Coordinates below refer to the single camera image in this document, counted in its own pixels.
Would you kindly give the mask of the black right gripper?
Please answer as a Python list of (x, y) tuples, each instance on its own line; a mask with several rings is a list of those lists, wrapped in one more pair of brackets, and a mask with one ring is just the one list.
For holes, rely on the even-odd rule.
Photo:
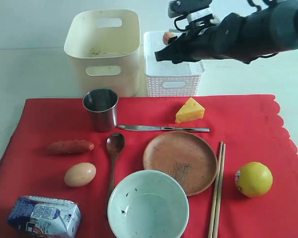
[(183, 33), (179, 37), (171, 37), (167, 46), (154, 53), (156, 61), (198, 62), (200, 60), (218, 60), (220, 57), (214, 50), (213, 40), (218, 26), (201, 30), (198, 34)]

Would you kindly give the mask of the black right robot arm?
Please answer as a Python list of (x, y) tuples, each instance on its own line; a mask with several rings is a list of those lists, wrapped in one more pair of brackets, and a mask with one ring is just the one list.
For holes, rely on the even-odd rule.
[(210, 4), (210, 0), (170, 1), (168, 16), (175, 22), (187, 19), (188, 25), (180, 29), (180, 36), (165, 40), (166, 47), (154, 53), (157, 61), (233, 59), (249, 64), (298, 49), (298, 0), (266, 0), (266, 9), (250, 0), (254, 13), (230, 13), (220, 22)]

